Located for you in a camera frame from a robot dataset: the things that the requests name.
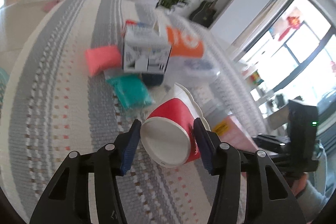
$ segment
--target red paper cup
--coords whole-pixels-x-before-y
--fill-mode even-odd
[[[150,157],[164,167],[176,167],[200,157],[193,137],[194,117],[178,98],[155,109],[142,124],[141,142]]]

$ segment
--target black guitar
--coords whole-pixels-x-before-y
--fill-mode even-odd
[[[217,10],[214,8],[218,0],[202,1],[201,5],[191,13],[189,20],[209,28],[214,21]]]

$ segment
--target teal chair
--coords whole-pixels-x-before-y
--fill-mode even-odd
[[[0,117],[1,117],[1,109],[2,109],[2,101],[5,95],[6,85],[8,82],[8,74],[4,69],[0,68]]]

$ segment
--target table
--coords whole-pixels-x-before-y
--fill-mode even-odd
[[[122,43],[126,19],[149,24],[158,20],[199,35],[221,74],[211,85],[191,89],[195,101],[202,104],[201,92],[210,90],[251,135],[266,132],[243,78],[204,27],[127,0],[65,0],[46,15],[25,43],[4,96],[1,188],[26,222],[70,151],[97,151],[128,131],[132,123],[104,76],[88,76],[84,57],[87,48]],[[163,93],[164,88],[152,90],[154,98]],[[138,116],[143,121],[148,114],[141,111]],[[93,204],[93,177],[89,180]],[[131,170],[118,178],[128,223],[206,223],[216,183],[217,177],[207,173],[201,160],[166,169],[149,158],[141,143]],[[95,207],[91,217],[97,223]]]

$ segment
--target yellow label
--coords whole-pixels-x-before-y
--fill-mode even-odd
[[[229,130],[230,126],[226,119],[221,121],[212,129],[212,131],[215,132],[218,136],[224,135]]]

